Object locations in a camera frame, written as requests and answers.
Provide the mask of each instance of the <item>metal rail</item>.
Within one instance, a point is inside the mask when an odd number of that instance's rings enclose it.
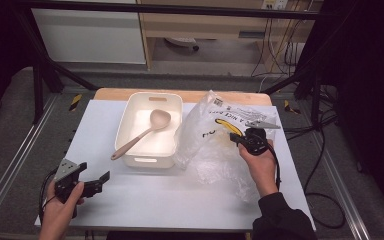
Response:
[[[310,108],[308,104],[304,103],[303,101],[298,101],[298,104],[300,106],[301,112],[303,113],[305,120],[309,125],[311,125],[312,122],[310,118]],[[316,131],[313,131],[312,134],[317,144],[317,147],[321,149],[321,146],[322,146],[321,134]],[[338,201],[345,212],[348,225],[350,226],[350,229],[354,235],[354,238],[358,240],[369,240],[370,239],[369,232],[367,231],[366,226],[364,225],[363,219],[361,219],[360,214],[358,213],[357,207],[355,206],[354,201],[352,200],[352,197],[348,192],[348,189],[344,181],[342,180],[342,177],[338,169],[336,168],[335,162],[333,161],[332,156],[330,155],[329,150],[327,148],[325,148],[324,150],[322,163],[329,177],[329,180],[332,184],[332,188],[335,191],[336,197],[338,198]]]
[[[18,149],[17,153],[15,154],[11,163],[9,164],[7,170],[3,174],[0,180],[0,206],[3,200],[5,199],[5,196],[8,193],[9,189],[11,188],[11,185],[14,182],[15,177],[17,176],[18,172],[23,166],[24,161],[29,155],[30,150],[32,149],[37,137],[39,136],[46,121],[51,115],[55,101],[58,97],[59,97],[58,94],[50,95],[45,105],[44,114],[42,118],[39,120],[37,124],[31,127],[29,133],[27,134],[26,138],[24,139],[23,143],[21,144],[20,148]]]

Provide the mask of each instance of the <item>white cabinet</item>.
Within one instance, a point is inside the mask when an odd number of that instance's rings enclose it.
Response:
[[[33,9],[33,14],[55,61],[145,64],[137,13]]]

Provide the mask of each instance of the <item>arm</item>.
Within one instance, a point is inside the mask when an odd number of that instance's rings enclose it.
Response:
[[[42,229],[39,235],[40,240],[64,239],[76,204],[83,203],[83,199],[80,198],[83,188],[84,183],[79,182],[64,204],[55,198],[55,182],[52,181],[49,184],[47,199],[51,200],[45,206]]]
[[[253,156],[239,144],[239,154],[248,164],[261,196],[258,205],[262,216],[254,221],[253,239],[317,239],[307,215],[291,209],[277,189],[276,162],[271,152]]]

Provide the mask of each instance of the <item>white container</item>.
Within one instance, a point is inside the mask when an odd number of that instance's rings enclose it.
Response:
[[[176,150],[174,134],[182,123],[183,101],[179,95],[139,92],[130,96],[118,127],[115,149],[151,127],[150,115],[155,109],[170,113],[170,124],[148,133],[121,157],[131,167],[170,168]]]

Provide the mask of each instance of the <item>floor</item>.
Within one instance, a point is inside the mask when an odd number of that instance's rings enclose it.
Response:
[[[252,42],[227,40],[198,40],[200,50],[176,47],[159,39],[157,41],[154,64],[151,70],[143,66],[128,66],[121,69],[114,65],[88,66],[72,65],[73,69],[85,79],[106,87],[128,88],[167,88],[167,89],[200,89],[215,91],[237,90],[256,92],[285,78],[286,74],[271,74],[251,77],[265,73],[262,65],[257,66],[259,51]],[[0,202],[0,239],[33,239],[38,229],[33,226],[37,212],[37,189],[46,169],[58,164],[64,151],[70,146],[70,139],[82,117],[87,100],[93,92],[79,88],[72,81],[63,79],[66,91],[56,96],[56,104],[49,115],[46,126],[42,129],[34,146],[24,156],[24,164],[17,166],[19,172],[14,176],[11,187],[6,189]],[[6,174],[18,148],[31,130],[33,119],[32,76],[27,69],[17,74],[7,89],[0,105],[0,179]],[[297,128],[308,126],[303,114],[284,110],[285,100],[290,107],[299,109],[306,101],[295,101],[292,92],[294,85],[286,87],[272,96],[273,104],[278,107],[284,127]],[[74,112],[67,109],[77,92],[83,98]],[[325,130],[326,144],[337,168],[352,196],[358,213],[371,239],[384,239],[384,198],[377,189],[370,175],[357,171],[356,162],[344,139],[340,126],[329,125]],[[316,147],[315,138],[306,134],[289,141],[290,150],[299,174],[304,183],[314,167],[320,149]],[[319,166],[309,189],[336,198],[326,168]],[[309,197],[311,211],[317,219],[330,225],[341,220],[341,213],[329,200]],[[352,226],[345,224],[339,229],[329,229],[316,224],[317,235],[321,239],[354,239]],[[81,236],[83,231],[71,231],[72,236]]]

